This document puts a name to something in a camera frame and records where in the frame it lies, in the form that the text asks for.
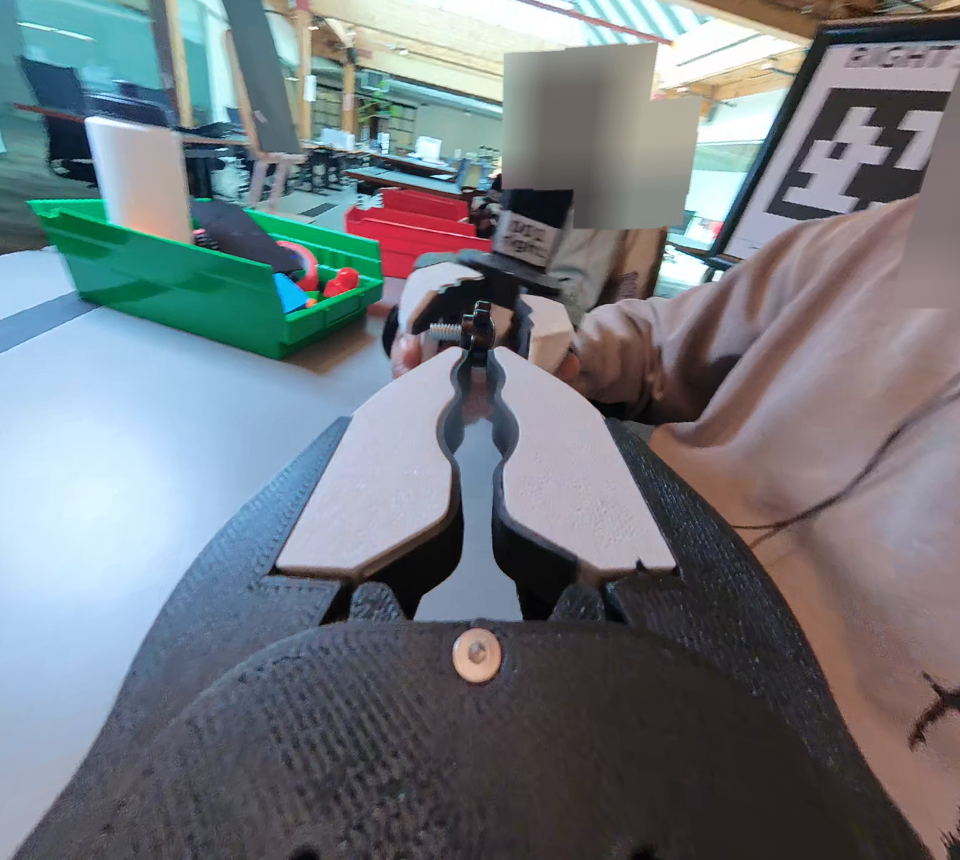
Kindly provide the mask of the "white bottle black lid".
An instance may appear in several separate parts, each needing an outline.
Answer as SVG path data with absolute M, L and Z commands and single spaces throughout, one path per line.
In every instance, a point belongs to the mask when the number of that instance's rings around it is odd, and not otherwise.
M 105 218 L 117 228 L 193 244 L 183 142 L 169 128 L 84 120 Z

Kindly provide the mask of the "person's beige sweatshirt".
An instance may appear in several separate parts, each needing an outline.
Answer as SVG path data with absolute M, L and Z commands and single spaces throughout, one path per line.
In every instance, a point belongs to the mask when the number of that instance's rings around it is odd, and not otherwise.
M 751 352 L 659 455 L 779 584 L 850 731 L 935 858 L 958 858 L 958 320 L 906 246 L 839 320 Z

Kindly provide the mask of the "green plastic bin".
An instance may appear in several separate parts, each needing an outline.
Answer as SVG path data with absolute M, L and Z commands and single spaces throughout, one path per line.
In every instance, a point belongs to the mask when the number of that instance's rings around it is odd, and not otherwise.
M 358 287 L 286 313 L 271 267 L 110 224 L 100 199 L 30 199 L 85 301 L 273 360 L 363 318 L 383 294 L 377 241 L 246 209 L 268 235 L 308 249 L 321 280 L 342 268 Z

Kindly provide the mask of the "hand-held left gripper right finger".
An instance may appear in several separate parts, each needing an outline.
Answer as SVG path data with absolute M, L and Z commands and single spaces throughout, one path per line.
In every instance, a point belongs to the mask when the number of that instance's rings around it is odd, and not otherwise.
M 676 571 L 674 554 L 602 413 L 519 354 L 486 357 L 491 544 L 524 619 L 546 619 L 573 586 L 601 591 Z

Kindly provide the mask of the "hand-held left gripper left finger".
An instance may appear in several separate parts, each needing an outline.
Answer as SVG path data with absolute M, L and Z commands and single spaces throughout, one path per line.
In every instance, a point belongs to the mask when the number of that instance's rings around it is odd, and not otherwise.
M 390 588 L 404 614 L 450 577 L 463 545 L 462 350 L 382 387 L 349 418 L 274 564 L 282 576 Z

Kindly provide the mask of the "black thumb screw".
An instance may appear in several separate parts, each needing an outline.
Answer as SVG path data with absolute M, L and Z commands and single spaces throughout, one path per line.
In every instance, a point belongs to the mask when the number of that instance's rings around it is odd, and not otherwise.
M 488 352 L 497 341 L 493 304 L 488 300 L 477 300 L 473 309 L 464 314 L 458 324 L 432 323 L 428 338 L 440 346 L 462 350 L 465 362 L 471 367 L 484 367 Z

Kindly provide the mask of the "long dark work table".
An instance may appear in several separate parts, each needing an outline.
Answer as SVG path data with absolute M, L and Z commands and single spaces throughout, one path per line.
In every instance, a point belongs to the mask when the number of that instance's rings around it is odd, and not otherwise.
M 464 196 L 457 182 L 458 169 L 442 162 L 366 152 L 365 164 L 344 168 L 342 175 L 358 187 L 405 189 L 459 200 Z

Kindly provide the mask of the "black board with wooden frame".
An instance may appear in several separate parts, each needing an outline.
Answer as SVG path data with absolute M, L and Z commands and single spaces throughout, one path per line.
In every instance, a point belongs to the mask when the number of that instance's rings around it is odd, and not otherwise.
M 221 0 L 228 22 L 224 35 L 246 147 L 253 158 L 247 198 L 260 204 L 273 167 L 268 209 L 280 207 L 291 169 L 304 162 L 263 0 Z

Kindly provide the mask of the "person's right forearm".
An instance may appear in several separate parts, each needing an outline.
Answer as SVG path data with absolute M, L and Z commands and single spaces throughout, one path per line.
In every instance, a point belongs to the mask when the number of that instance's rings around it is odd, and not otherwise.
M 752 352 L 787 350 L 839 321 L 868 266 L 906 242 L 919 196 L 777 235 L 718 282 L 670 299 L 624 299 L 587 314 L 568 383 L 655 423 L 693 422 Z

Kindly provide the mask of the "person's right hand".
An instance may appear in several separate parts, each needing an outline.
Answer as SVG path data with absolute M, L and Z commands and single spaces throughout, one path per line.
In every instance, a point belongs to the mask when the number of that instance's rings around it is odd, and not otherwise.
M 423 334 L 396 334 L 390 347 L 390 373 L 393 381 L 409 374 L 424 361 L 424 339 Z

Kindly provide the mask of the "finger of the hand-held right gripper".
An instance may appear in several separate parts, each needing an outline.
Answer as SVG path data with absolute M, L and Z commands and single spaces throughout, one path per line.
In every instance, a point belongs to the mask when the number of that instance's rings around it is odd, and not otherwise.
M 574 329 L 566 306 L 549 297 L 517 299 L 517 354 L 547 374 L 558 374 L 570 353 Z
M 468 266 L 442 262 L 411 272 L 397 304 L 397 333 L 423 335 L 424 360 L 439 352 L 428 338 L 432 324 L 460 324 L 482 292 L 482 274 Z

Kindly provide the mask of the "red plastic bin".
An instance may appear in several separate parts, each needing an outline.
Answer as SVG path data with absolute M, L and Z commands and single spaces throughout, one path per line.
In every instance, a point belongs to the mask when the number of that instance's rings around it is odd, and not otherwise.
M 343 215 L 346 233 L 379 244 L 382 274 L 407 278 L 425 254 L 489 253 L 491 239 L 480 238 L 469 220 L 438 218 L 384 207 L 349 207 Z
M 470 219 L 470 206 L 462 198 L 401 187 L 382 187 L 379 196 L 386 209 L 454 223 Z

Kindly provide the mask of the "red tape roll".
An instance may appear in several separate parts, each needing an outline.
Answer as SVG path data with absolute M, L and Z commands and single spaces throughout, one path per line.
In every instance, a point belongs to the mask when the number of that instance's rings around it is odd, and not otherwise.
M 286 276 L 307 293 L 317 292 L 320 286 L 319 266 L 315 254 L 299 242 L 276 241 L 293 258 L 294 268 Z

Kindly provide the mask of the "black office chair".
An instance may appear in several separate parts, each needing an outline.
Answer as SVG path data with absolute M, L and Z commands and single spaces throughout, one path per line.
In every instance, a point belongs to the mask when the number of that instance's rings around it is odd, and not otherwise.
M 88 187 L 97 185 L 85 128 L 88 95 L 72 67 L 18 57 L 47 136 L 48 168 L 56 176 Z

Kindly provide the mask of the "framed marker sign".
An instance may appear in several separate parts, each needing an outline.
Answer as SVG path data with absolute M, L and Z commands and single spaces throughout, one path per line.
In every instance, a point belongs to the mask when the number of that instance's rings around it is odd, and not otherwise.
M 958 69 L 958 11 L 820 26 L 706 263 L 917 194 Z

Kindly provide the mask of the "blue black foam block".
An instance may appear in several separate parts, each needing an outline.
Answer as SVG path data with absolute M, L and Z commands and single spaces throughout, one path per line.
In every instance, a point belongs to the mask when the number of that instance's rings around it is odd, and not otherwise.
M 317 302 L 312 292 L 304 290 L 286 274 L 275 273 L 272 282 L 284 316 L 306 310 Z

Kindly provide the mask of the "black flat pad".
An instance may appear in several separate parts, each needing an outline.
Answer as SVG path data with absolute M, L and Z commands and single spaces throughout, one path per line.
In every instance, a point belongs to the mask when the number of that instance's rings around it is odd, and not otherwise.
M 238 205 L 192 198 L 190 215 L 197 247 L 267 265 L 274 274 L 293 276 L 303 270 L 299 256 Z

